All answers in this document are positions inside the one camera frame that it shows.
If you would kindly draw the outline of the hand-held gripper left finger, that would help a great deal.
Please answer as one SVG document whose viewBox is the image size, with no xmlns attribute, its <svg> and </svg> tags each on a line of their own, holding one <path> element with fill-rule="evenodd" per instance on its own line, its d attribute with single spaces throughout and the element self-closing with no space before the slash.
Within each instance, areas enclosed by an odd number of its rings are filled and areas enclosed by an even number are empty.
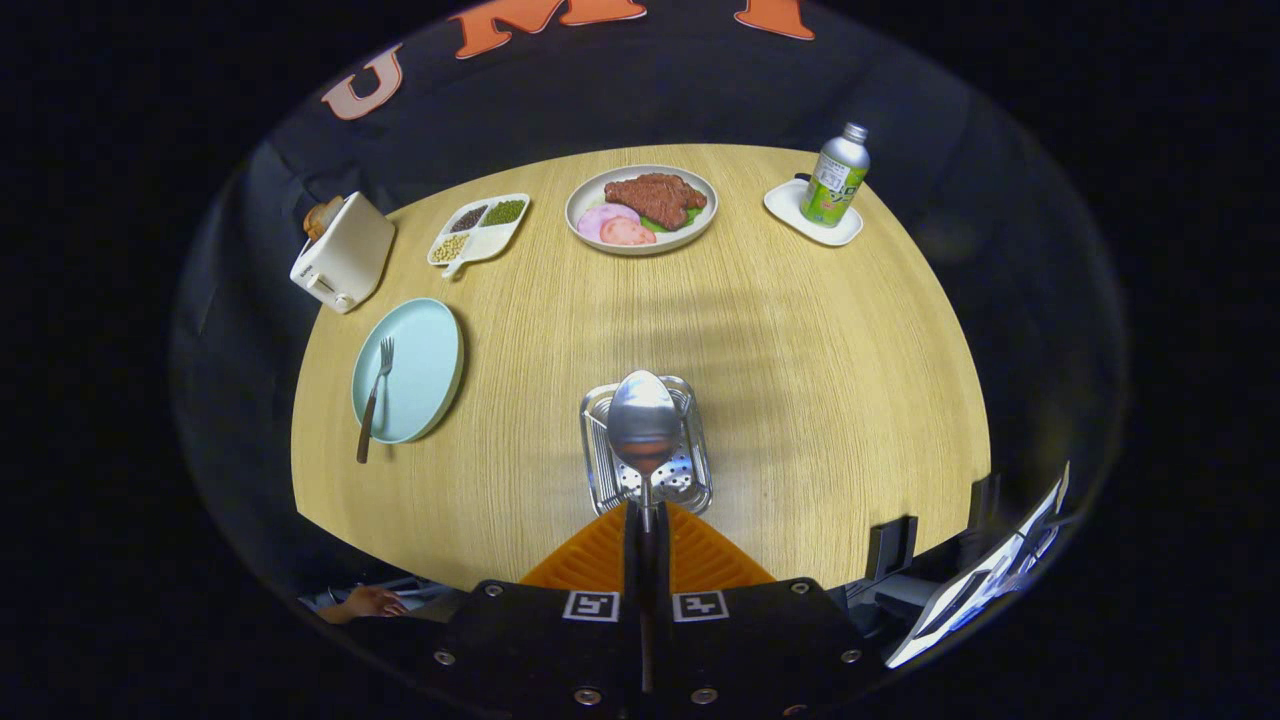
<svg viewBox="0 0 1280 720">
<path fill-rule="evenodd" d="M 431 643 L 430 687 L 475 717 L 625 717 L 640 687 L 636 512 L 612 509 L 520 582 L 475 585 Z"/>
</svg>

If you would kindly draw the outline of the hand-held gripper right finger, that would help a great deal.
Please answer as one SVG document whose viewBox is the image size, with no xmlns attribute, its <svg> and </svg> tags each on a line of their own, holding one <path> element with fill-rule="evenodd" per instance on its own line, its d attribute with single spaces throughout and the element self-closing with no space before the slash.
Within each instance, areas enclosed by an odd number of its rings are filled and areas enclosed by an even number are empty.
<svg viewBox="0 0 1280 720">
<path fill-rule="evenodd" d="M 781 580 L 698 515 L 654 525 L 655 712 L 832 717 L 870 691 L 870 647 L 809 577 Z"/>
</svg>

